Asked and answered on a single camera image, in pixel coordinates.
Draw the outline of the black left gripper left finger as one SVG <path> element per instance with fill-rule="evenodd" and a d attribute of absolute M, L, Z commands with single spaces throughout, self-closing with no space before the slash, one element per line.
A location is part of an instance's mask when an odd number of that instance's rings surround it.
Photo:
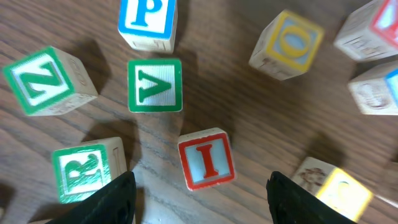
<path fill-rule="evenodd" d="M 134 173 L 126 171 L 48 224 L 133 224 L 136 197 Z"/>

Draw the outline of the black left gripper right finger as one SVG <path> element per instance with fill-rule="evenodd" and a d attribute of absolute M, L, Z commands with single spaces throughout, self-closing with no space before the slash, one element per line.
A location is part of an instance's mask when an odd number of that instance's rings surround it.
<path fill-rule="evenodd" d="M 266 184 L 274 224 L 354 224 L 279 171 Z"/>

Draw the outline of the red I block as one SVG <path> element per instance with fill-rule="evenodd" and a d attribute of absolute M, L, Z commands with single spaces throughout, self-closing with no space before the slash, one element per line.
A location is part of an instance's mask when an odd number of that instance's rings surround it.
<path fill-rule="evenodd" d="M 200 190 L 236 178 L 229 136 L 220 128 L 181 135 L 177 144 L 187 188 Z"/>

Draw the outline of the blue 2 block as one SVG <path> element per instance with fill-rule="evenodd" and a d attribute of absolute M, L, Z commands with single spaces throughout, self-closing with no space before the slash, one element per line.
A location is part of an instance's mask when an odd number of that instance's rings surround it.
<path fill-rule="evenodd" d="M 348 88 L 362 114 L 397 115 L 397 61 L 364 72 Z"/>

